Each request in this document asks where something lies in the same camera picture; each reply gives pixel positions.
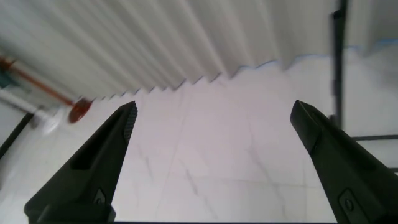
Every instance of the black metal frame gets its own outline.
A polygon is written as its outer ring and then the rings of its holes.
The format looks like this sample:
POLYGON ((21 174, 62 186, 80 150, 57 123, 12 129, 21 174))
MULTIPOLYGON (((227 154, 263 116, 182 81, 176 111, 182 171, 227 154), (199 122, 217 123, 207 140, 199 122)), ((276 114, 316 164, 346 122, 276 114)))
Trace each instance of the black metal frame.
MULTIPOLYGON (((335 114, 332 122, 343 129, 343 48, 348 0, 340 0, 340 8, 332 14, 333 39, 333 95, 335 96, 335 114)), ((378 136, 355 136, 355 141, 375 141, 398 139, 398 134, 378 136)))

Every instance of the curtain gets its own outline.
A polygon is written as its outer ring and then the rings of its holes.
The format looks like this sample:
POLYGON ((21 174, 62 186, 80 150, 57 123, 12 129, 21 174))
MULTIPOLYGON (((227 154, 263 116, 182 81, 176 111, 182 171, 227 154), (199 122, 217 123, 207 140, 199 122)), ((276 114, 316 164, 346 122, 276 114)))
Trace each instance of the curtain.
MULTIPOLYGON (((0 48, 69 97, 178 88, 330 51, 335 0, 3 0, 0 48)), ((346 45, 398 36, 398 1, 349 2, 346 45)))

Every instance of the pleated curtain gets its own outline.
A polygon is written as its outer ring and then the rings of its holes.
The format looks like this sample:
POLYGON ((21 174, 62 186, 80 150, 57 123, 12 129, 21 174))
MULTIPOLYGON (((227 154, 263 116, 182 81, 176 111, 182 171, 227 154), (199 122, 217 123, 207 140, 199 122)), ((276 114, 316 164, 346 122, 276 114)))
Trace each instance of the pleated curtain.
MULTIPOLYGON (((330 52, 335 0, 3 0, 0 49, 71 98, 178 88, 330 52)), ((346 45, 398 36, 398 1, 349 2, 346 45)))

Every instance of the floor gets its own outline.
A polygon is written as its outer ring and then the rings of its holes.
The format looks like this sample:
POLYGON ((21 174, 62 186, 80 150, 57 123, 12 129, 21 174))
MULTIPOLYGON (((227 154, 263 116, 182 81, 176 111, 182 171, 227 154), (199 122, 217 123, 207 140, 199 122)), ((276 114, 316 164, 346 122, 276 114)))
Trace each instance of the floor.
MULTIPOLYGON (((398 134, 398 92, 386 76, 393 69, 373 63, 394 52, 360 59, 348 50, 349 134, 398 134)), ((118 106, 135 100, 139 115, 112 203, 116 220, 336 222, 289 119, 296 99, 331 114, 330 77, 328 57, 299 58, 285 72, 271 62, 232 79, 98 100, 77 124, 47 136, 27 127, 0 161, 0 217, 27 223, 26 201, 118 106)), ((398 167, 396 143, 364 146, 398 167)))

